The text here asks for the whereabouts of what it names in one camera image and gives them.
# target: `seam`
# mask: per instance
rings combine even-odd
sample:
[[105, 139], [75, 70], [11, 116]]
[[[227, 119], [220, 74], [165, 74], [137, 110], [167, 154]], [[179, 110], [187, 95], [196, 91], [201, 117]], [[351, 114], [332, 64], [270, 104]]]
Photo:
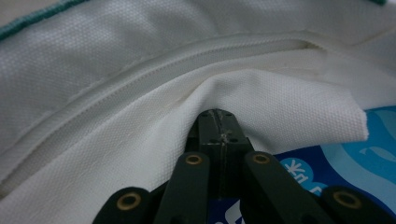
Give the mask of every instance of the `seam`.
[[[119, 145], [121, 145], [121, 144], [123, 144], [124, 142], [126, 142], [127, 139], [128, 139], [128, 138], [125, 138], [125, 140], [118, 142], [118, 143], [116, 144], [115, 148], [117, 148]], [[112, 150], [108, 150], [107, 152], [105, 152], [104, 155], [102, 156], [102, 158], [105, 158], [108, 154], [110, 154], [110, 152], [112, 152]], [[78, 180], [78, 179], [80, 179], [82, 176], [84, 176], [85, 174], [87, 174], [88, 172], [90, 172], [90, 171], [92, 170], [92, 167], [94, 167], [94, 165], [97, 164], [98, 162], [99, 162], [99, 160], [96, 160], [94, 163], [90, 164], [90, 166], [89, 166], [87, 169], [84, 169], [83, 171], [81, 171], [75, 179]], [[75, 181], [69, 181], [69, 182], [63, 187], [63, 189], [68, 189], [68, 188], [70, 188], [70, 186], [72, 186], [74, 183], [75, 183]], [[49, 206], [49, 204], [52, 203], [52, 202], [55, 201], [55, 200], [56, 200], [56, 198], [51, 197], [50, 199], [48, 199], [48, 200], [43, 204], [43, 207]], [[41, 209], [41, 210], [38, 211], [37, 213], [34, 213], [34, 214], [30, 215], [30, 218], [36, 217], [41, 211], [43, 211], [43, 209]]]
[[[210, 54], [210, 53], [212, 53], [212, 52], [222, 51], [222, 50], [227, 50], [227, 49], [238, 49], [238, 48], [243, 48], [243, 47], [251, 47], [251, 46], [262, 45], [262, 44], [265, 44], [265, 43], [271, 43], [271, 42], [275, 42], [275, 41], [277, 41], [277, 40], [285, 40], [285, 39], [286, 39], [286, 38], [277, 38], [277, 39], [264, 40], [264, 41], [258, 40], [258, 41], [256, 41], [255, 43], [234, 44], [233, 46], [221, 47], [221, 48], [218, 48], [218, 49], [211, 49], [211, 50], [203, 51], [203, 52], [200, 52], [200, 53], [191, 55], [191, 56], [189, 56], [189, 57], [187, 57], [187, 58], [183, 58], [183, 59], [181, 59], [181, 60], [178, 60], [178, 61], [175, 61], [175, 62], [166, 64], [165, 66], [162, 66], [162, 67], [160, 67], [160, 68], [158, 68], [158, 69], [149, 71], [149, 72], [146, 73], [145, 75], [143, 75], [143, 76], [141, 76], [141, 77], [139, 77], [139, 78], [137, 78], [137, 79], [132, 80], [131, 82], [125, 84], [124, 86], [120, 87], [119, 89], [117, 89], [117, 90], [111, 92], [111, 93], [110, 93], [109, 95], [107, 95], [106, 97], [100, 99], [99, 101], [93, 103], [92, 105], [89, 105], [89, 106], [88, 106], [87, 108], [85, 108], [83, 111], [79, 112], [79, 113], [76, 114], [73, 118], [71, 118], [71, 119], [68, 120], [67, 122], [63, 123], [60, 127], [56, 128], [54, 131], [52, 131], [52, 132], [51, 132], [49, 135], [47, 135], [39, 144], [37, 144], [28, 154], [26, 154], [26, 155], [24, 156], [24, 158], [23, 158], [20, 162], [18, 162], [18, 164], [15, 166], [14, 169], [10, 170], [9, 174], [6, 175], [6, 176], [4, 177], [4, 179], [3, 179], [3, 181], [0, 182], [0, 185], [1, 185], [1, 183], [3, 183], [4, 181], [6, 181], [6, 180], [9, 178], [9, 176], [12, 175], [12, 174], [14, 173], [14, 171], [15, 171], [16, 169], [18, 169], [18, 167], [20, 167], [20, 165], [21, 165], [31, 154], [33, 154], [39, 147], [41, 147], [42, 145], [46, 144], [46, 143], [49, 141], [49, 139], [51, 139], [51, 137], [52, 137], [53, 135], [55, 135], [56, 133], [60, 132], [66, 125], [68, 125], [68, 124], [71, 123], [71, 122], [74, 122], [74, 120], [78, 119], [80, 116], [82, 116], [82, 115], [88, 113], [89, 111], [95, 109], [97, 106], [99, 106], [99, 105], [102, 104], [103, 102], [108, 101], [108, 100], [114, 98], [117, 94], [119, 94], [119, 92], [124, 91], [125, 89], [128, 89], [129, 87], [135, 85], [136, 83], [138, 83], [138, 82], [140, 82], [140, 81], [142, 81], [142, 80], [144, 80], [144, 79], [146, 79], [146, 78], [148, 78], [148, 77], [151, 77], [153, 74], [156, 74], [156, 73], [162, 71], [163, 69], [166, 69], [166, 68], [168, 68], [168, 67], [174, 66], [174, 65], [176, 65], [176, 64], [184, 63], [184, 62], [186, 62], [187, 60], [190, 60], [190, 59], [193, 59], [193, 58], [196, 58], [196, 57], [200, 57], [200, 56], [205, 55], [205, 54]], [[119, 71], [119, 72], [122, 72], [122, 71], [124, 71], [126, 68], [129, 68], [130, 66], [134, 65], [135, 63], [136, 63], [136, 61], [134, 61], [134, 62], [132, 62], [132, 63], [126, 65], [126, 66], [123, 66], [123, 67], [122, 67], [120, 70], [118, 70], [118, 71]], [[141, 97], [144, 97], [146, 94], [148, 94], [148, 93], [154, 91], [155, 89], [146, 92], [145, 94], [143, 94], [143, 95], [140, 96], [139, 98], [135, 99], [135, 101], [137, 101], [137, 100], [140, 99]], [[91, 130], [90, 132], [86, 133], [85, 136], [88, 136], [90, 133], [92, 133], [92, 132], [94, 132], [94, 131], [95, 131], [95, 129]], [[84, 139], [85, 139], [85, 136], [84, 136], [83, 138], [79, 139], [78, 142], [84, 140]], [[66, 150], [64, 150], [62, 153], [58, 154], [56, 157], [54, 157], [54, 158], [53, 158], [52, 160], [50, 160], [48, 163], [52, 162], [52, 161], [55, 160], [57, 157], [59, 157], [60, 155], [62, 155], [64, 152], [66, 152]]]
[[[165, 54], [165, 53], [168, 53], [168, 52], [170, 52], [170, 51], [172, 51], [172, 50], [184, 48], [184, 47], [186, 47], [186, 46], [188, 46], [188, 45], [190, 45], [190, 44], [196, 44], [196, 43], [199, 43], [199, 42], [204, 42], [204, 41], [206, 41], [206, 40], [213, 39], [213, 38], [220, 38], [220, 37], [228, 38], [228, 37], [233, 37], [233, 36], [238, 36], [238, 35], [263, 35], [263, 34], [261, 34], [261, 33], [257, 33], [257, 34], [256, 34], [256, 33], [246, 33], [246, 34], [245, 34], [245, 33], [233, 33], [233, 34], [231, 34], [231, 35], [212, 35], [212, 36], [209, 36], [209, 37], [203, 38], [203, 39], [192, 39], [192, 40], [187, 40], [187, 41], [181, 42], [180, 44], [178, 44], [178, 45], [175, 46], [174, 48], [161, 49], [161, 50], [157, 50], [157, 51], [155, 51], [155, 52], [150, 52], [150, 53], [147, 54], [147, 55], [137, 57], [136, 59], [132, 60], [132, 61], [131, 61], [130, 63], [128, 63], [127, 65], [124, 65], [123, 67], [121, 67], [121, 68], [119, 68], [119, 69], [117, 69], [117, 70], [115, 70], [115, 71], [113, 71], [113, 72], [110, 72], [110, 73], [108, 73], [107, 75], [104, 75], [102, 78], [99, 78], [98, 80], [94, 81], [93, 83], [90, 83], [89, 85], [86, 85], [85, 87], [83, 87], [83, 88], [82, 88], [81, 90], [79, 90], [76, 94], [74, 94], [74, 95], [70, 96], [69, 98], [67, 98], [67, 100], [64, 101], [64, 106], [61, 106], [61, 107], [59, 107], [58, 109], [53, 110], [53, 111], [48, 111], [48, 110], [47, 110], [47, 111], [43, 112], [43, 113], [42, 113], [42, 116], [40, 116], [39, 119], [36, 119], [34, 122], [32, 122], [32, 123], [28, 126], [28, 128], [26, 128], [26, 129], [24, 129], [23, 131], [20, 132], [20, 137], [19, 137], [10, 147], [8, 147], [7, 149], [5, 149], [4, 152], [3, 152], [2, 154], [6, 153], [6, 152], [9, 151], [11, 148], [15, 147], [15, 145], [18, 144], [18, 142], [21, 141], [21, 139], [23, 138], [23, 136], [26, 135], [26, 134], [28, 134], [30, 131], [32, 131], [33, 128], [34, 128], [37, 124], [41, 123], [44, 119], [46, 119], [46, 118], [52, 116], [53, 114], [55, 114], [55, 113], [57, 113], [57, 112], [63, 110], [63, 109], [64, 109], [65, 107], [67, 107], [71, 102], [73, 102], [73, 100], [75, 100], [76, 98], [78, 98], [82, 93], [86, 92], [87, 89], [89, 89], [89, 88], [91, 88], [91, 87], [94, 87], [94, 86], [100, 84], [100, 83], [103, 82], [104, 80], [109, 80], [109, 79], [111, 79], [111, 78], [114, 78], [114, 77], [118, 76], [120, 73], [122, 73], [122, 72], [124, 72], [124, 71], [126, 71], [126, 70], [132, 68], [133, 66], [137, 65], [138, 63], [142, 63], [143, 61], [150, 60], [150, 59], [154, 59], [154, 58], [159, 57], [160, 55]], [[138, 82], [138, 81], [140, 81], [140, 79], [142, 79], [142, 78], [144, 78], [144, 77], [139, 77], [138, 79], [134, 80], [134, 81], [133, 81], [132, 83], [130, 83], [130, 84], [133, 85], [134, 82]]]

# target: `teal trim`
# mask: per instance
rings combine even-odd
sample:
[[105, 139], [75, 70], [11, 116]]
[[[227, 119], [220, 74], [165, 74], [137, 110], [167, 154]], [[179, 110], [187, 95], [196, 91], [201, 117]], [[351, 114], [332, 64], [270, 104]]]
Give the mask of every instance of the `teal trim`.
[[387, 3], [387, 0], [370, 0], [371, 2], [374, 2], [380, 6], [384, 6]]
[[12, 21], [11, 23], [7, 24], [6, 26], [0, 27], [0, 41], [6, 39], [11, 35], [15, 35], [17, 32], [21, 31], [22, 29], [52, 17], [60, 12], [66, 11], [70, 7], [76, 6], [82, 2], [86, 2], [89, 0], [66, 0], [50, 7], [46, 7], [40, 9], [36, 12], [33, 12], [27, 16], [21, 17]]

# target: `textured fabric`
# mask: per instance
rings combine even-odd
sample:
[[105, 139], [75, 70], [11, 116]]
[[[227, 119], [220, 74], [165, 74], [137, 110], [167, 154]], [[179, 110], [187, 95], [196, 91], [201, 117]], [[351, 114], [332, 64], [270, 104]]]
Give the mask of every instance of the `textured fabric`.
[[209, 108], [274, 154], [366, 139], [361, 109], [396, 104], [395, 12], [97, 0], [22, 30], [0, 43], [0, 223], [90, 223], [154, 189]]

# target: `brass screw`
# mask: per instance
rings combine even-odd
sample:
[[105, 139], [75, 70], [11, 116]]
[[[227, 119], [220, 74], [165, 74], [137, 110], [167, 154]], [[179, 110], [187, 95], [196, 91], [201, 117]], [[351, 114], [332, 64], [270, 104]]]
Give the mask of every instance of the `brass screw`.
[[348, 193], [346, 191], [336, 191], [332, 196], [338, 203], [340, 203], [341, 205], [347, 208], [352, 208], [352, 209], [361, 208], [361, 200], [351, 193]]
[[[134, 199], [134, 200], [132, 203], [129, 203], [126, 201], [127, 199]], [[122, 211], [128, 211], [136, 208], [140, 204], [140, 202], [142, 202], [142, 198], [140, 197], [140, 195], [135, 192], [130, 192], [122, 195], [117, 200], [117, 207]]]
[[266, 163], [270, 162], [270, 159], [267, 156], [262, 155], [262, 154], [254, 155], [253, 160], [259, 164], [266, 164]]
[[198, 155], [190, 155], [186, 159], [186, 163], [190, 165], [198, 165], [202, 162], [202, 158]]

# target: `white fabric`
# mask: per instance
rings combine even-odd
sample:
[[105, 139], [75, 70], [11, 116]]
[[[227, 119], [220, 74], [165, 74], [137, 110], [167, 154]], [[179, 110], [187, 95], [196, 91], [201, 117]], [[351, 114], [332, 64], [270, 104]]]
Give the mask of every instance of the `white fabric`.
[[154, 189], [209, 108], [274, 154], [364, 140], [361, 109], [396, 105], [395, 12], [97, 0], [6, 39], [0, 223], [90, 223], [116, 190]]

